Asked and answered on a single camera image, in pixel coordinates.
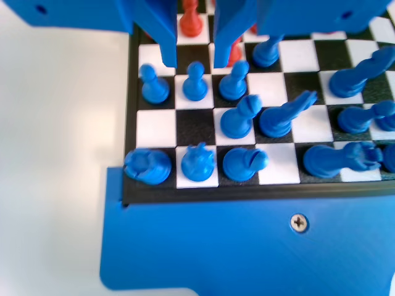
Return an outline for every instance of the blue chess piece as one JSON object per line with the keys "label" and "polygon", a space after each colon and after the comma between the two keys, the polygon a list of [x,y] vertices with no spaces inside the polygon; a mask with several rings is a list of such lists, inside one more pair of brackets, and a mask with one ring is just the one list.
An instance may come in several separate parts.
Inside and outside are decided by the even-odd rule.
{"label": "blue chess piece", "polygon": [[340,128],[347,133],[363,133],[368,130],[373,119],[383,118],[394,113],[394,101],[383,101],[367,110],[361,107],[348,107],[340,112],[338,123]]}
{"label": "blue chess piece", "polygon": [[240,99],[247,91],[245,77],[248,73],[249,65],[245,60],[237,61],[231,73],[221,79],[219,90],[221,96],[228,101]]}
{"label": "blue chess piece", "polygon": [[383,131],[395,131],[395,114],[383,118],[375,118],[375,122]]}
{"label": "blue chess piece", "polygon": [[162,151],[135,149],[126,155],[124,170],[131,179],[157,185],[167,179],[172,170],[172,163]]}
{"label": "blue chess piece", "polygon": [[330,79],[329,88],[338,97],[352,97],[360,93],[369,78],[385,72],[395,61],[395,46],[386,46],[361,61],[355,68],[337,71]]}
{"label": "blue chess piece", "polygon": [[236,182],[250,180],[268,165],[268,156],[259,149],[233,148],[223,158],[223,172]]}
{"label": "blue chess piece", "polygon": [[339,150],[326,145],[316,145],[303,156],[306,170],[319,178],[332,178],[342,168],[354,171],[375,170],[380,167],[379,162],[382,160],[380,148],[371,142],[350,142]]}
{"label": "blue chess piece", "polygon": [[183,83],[184,95],[191,101],[200,101],[207,94],[207,83],[203,79],[204,67],[200,62],[188,66],[188,78]]}
{"label": "blue chess piece", "polygon": [[307,110],[317,100],[317,92],[304,91],[292,102],[281,107],[271,107],[262,112],[259,118],[260,130],[270,138],[285,136],[291,131],[291,121],[302,111]]}
{"label": "blue chess piece", "polygon": [[262,68],[273,65],[280,57],[278,43],[283,40],[283,38],[284,35],[270,36],[267,41],[256,45],[252,52],[254,64]]}
{"label": "blue chess piece", "polygon": [[181,170],[192,181],[205,181],[214,171],[214,153],[206,149],[205,143],[196,147],[188,146],[181,160]]}
{"label": "blue chess piece", "polygon": [[143,64],[139,71],[144,83],[142,90],[143,98],[152,104],[160,104],[166,100],[170,93],[167,81],[156,76],[152,65]]}
{"label": "blue chess piece", "polygon": [[383,163],[390,173],[395,173],[395,144],[388,145],[384,148]]}
{"label": "blue chess piece", "polygon": [[221,130],[229,138],[241,139],[248,135],[252,128],[252,119],[262,109],[257,95],[244,96],[236,108],[227,110],[221,117]]}

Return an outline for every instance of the white table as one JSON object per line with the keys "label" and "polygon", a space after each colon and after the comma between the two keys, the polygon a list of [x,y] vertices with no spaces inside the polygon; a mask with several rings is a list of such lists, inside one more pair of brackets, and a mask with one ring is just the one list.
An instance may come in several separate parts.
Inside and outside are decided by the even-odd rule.
{"label": "white table", "polygon": [[0,0],[0,295],[195,295],[99,278],[127,68],[128,35],[32,28]]}

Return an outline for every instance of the chess board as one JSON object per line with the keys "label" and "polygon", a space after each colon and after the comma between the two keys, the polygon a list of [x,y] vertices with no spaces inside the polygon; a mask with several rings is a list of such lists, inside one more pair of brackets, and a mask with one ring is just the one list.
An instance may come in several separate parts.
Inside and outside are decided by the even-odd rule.
{"label": "chess board", "polygon": [[[370,80],[363,93],[354,97],[341,99],[328,89],[335,71],[355,67],[373,51],[395,44],[394,24],[387,12],[357,35],[335,32],[286,37],[279,44],[279,61],[269,68],[255,67],[252,62],[254,46],[268,37],[245,32],[239,47],[250,65],[246,94],[260,96],[262,111],[291,101],[304,90],[316,91],[318,100],[293,120],[292,131],[282,138],[265,137],[257,124],[258,114],[254,129],[246,137],[230,139],[220,130],[220,118],[237,102],[222,99],[218,85],[231,69],[213,67],[214,7],[209,0],[200,1],[198,11],[204,24],[199,36],[185,37],[178,28],[177,68],[167,68],[162,63],[159,45],[140,29],[131,37],[125,154],[137,147],[159,149],[172,159],[173,168],[168,179],[157,186],[139,183],[125,175],[124,204],[352,197],[395,192],[395,174],[385,168],[366,172],[345,168],[334,178],[320,179],[308,174],[302,164],[306,150],[317,144],[340,149],[350,141],[373,141],[378,147],[395,143],[395,132],[382,131],[374,123],[366,133],[347,134],[336,121],[345,107],[369,108],[382,100],[394,99],[395,65]],[[182,13],[179,5],[178,20]],[[195,60],[204,65],[204,79],[209,85],[207,96],[199,102],[187,100],[182,92],[186,69]],[[170,85],[170,96],[163,104],[149,104],[141,95],[138,69],[144,63],[152,64],[158,76]],[[217,166],[208,180],[195,183],[183,175],[180,166],[187,146],[200,142],[214,152]],[[222,162],[234,147],[264,150],[269,157],[268,166],[247,182],[229,180],[222,171]]]}

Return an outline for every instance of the red pawn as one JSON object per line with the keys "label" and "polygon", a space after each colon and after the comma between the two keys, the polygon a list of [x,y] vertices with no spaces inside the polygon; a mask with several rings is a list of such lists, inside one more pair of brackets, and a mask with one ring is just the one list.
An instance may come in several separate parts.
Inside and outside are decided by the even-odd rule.
{"label": "red pawn", "polygon": [[239,47],[239,42],[241,41],[241,37],[239,37],[233,44],[230,49],[229,61],[227,67],[233,67],[235,62],[241,59],[241,49]]}
{"label": "red pawn", "polygon": [[184,15],[180,19],[181,32],[188,37],[196,37],[203,29],[201,20],[196,9],[198,0],[183,0]]}
{"label": "red pawn", "polygon": [[257,24],[253,25],[252,27],[250,27],[249,29],[251,32],[253,32],[254,34],[257,33]]}

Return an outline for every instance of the blue plastic mount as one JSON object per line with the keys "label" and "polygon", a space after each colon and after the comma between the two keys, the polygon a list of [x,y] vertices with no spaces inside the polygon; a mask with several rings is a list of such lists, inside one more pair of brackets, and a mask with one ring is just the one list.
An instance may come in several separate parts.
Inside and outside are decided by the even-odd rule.
{"label": "blue plastic mount", "polygon": [[[391,295],[393,195],[125,208],[122,181],[122,168],[107,170],[100,278],[108,289],[186,287],[199,296]],[[309,220],[302,234],[290,227],[295,213]]]}

